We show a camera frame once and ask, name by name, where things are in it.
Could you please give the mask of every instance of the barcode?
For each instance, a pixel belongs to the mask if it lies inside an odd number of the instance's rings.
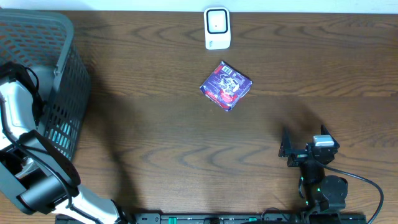
[[[228,75],[230,75],[231,72],[232,72],[232,69],[228,68],[227,66],[224,66],[223,69],[222,69],[222,71],[224,71],[225,73],[227,73]]]

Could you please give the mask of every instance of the white wall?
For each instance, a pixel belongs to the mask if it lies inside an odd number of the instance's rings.
[[[0,0],[0,7],[48,10],[398,13],[398,0]]]

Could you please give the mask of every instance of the wooden tabletop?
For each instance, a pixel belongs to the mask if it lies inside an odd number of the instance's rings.
[[[165,213],[304,207],[282,127],[304,147],[325,124],[341,145],[330,166],[378,183],[375,223],[396,223],[397,16],[232,13],[231,47],[210,51],[202,13],[62,13],[93,84],[73,163],[98,195]],[[199,90],[221,60],[253,81],[230,112]],[[344,178],[345,211],[369,219],[378,191]],[[0,199],[1,223],[54,221]]]

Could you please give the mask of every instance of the basket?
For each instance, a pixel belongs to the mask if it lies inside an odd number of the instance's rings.
[[[0,65],[8,61],[39,77],[47,104],[37,130],[72,160],[91,88],[73,45],[73,24],[58,13],[0,9]]]

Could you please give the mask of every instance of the snack package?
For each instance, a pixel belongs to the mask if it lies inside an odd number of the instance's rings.
[[[231,68],[225,62],[220,65],[202,84],[200,90],[226,111],[232,110],[252,85],[252,81]]]

